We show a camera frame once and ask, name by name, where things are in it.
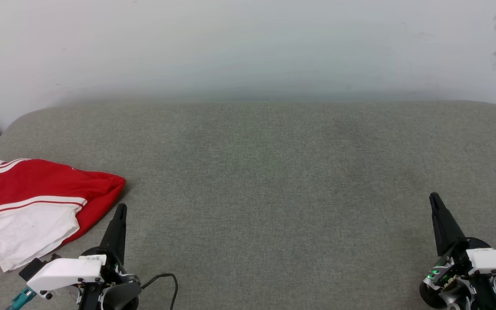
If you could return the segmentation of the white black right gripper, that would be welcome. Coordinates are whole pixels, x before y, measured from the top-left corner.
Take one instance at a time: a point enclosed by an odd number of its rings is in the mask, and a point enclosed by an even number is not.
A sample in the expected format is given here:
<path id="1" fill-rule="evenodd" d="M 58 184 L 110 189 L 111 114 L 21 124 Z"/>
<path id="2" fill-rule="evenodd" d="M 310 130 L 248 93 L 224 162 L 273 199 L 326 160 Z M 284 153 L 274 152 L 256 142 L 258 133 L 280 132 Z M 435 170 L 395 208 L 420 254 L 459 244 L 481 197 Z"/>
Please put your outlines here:
<path id="1" fill-rule="evenodd" d="M 421 299 L 437 310 L 496 310 L 496 249 L 464 235 L 437 192 L 429 196 L 439 256 L 419 285 Z"/>

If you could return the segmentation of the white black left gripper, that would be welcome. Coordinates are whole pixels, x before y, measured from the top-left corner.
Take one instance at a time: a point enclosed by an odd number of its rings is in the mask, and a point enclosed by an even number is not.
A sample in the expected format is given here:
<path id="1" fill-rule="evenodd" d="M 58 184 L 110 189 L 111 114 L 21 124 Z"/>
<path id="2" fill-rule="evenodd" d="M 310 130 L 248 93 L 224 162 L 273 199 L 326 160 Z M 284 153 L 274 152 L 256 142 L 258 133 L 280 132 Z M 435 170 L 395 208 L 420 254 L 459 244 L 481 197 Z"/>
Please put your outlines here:
<path id="1" fill-rule="evenodd" d="M 53 255 L 30 281 L 38 296 L 65 288 L 75 298 L 77 310 L 138 310 L 142 292 L 139 277 L 126 272 L 124 263 L 127 206 L 118 204 L 101 247 L 85 251 L 78 258 Z"/>

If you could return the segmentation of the red basketball jersey number 23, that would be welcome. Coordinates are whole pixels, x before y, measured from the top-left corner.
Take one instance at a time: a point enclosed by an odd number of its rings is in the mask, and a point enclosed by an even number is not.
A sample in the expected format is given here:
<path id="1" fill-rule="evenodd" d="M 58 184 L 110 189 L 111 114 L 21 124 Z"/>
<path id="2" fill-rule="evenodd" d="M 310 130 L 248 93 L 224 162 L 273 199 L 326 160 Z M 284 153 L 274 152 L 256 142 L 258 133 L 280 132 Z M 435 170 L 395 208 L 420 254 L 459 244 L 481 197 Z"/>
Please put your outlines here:
<path id="1" fill-rule="evenodd" d="M 42 159 L 0 160 L 0 268 L 7 272 L 83 236 L 126 181 Z"/>

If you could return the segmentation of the grey fabric sofa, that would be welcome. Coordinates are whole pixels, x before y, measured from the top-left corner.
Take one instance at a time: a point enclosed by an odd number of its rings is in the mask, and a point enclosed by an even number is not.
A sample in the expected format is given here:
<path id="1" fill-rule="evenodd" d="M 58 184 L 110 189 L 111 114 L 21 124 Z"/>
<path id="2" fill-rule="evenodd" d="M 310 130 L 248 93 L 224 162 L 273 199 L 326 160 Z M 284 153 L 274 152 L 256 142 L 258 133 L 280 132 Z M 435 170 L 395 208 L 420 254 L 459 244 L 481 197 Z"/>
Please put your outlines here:
<path id="1" fill-rule="evenodd" d="M 496 105 L 85 105 L 18 118 L 0 159 L 126 179 L 125 269 L 174 310 L 430 310 L 429 195 L 496 247 Z"/>

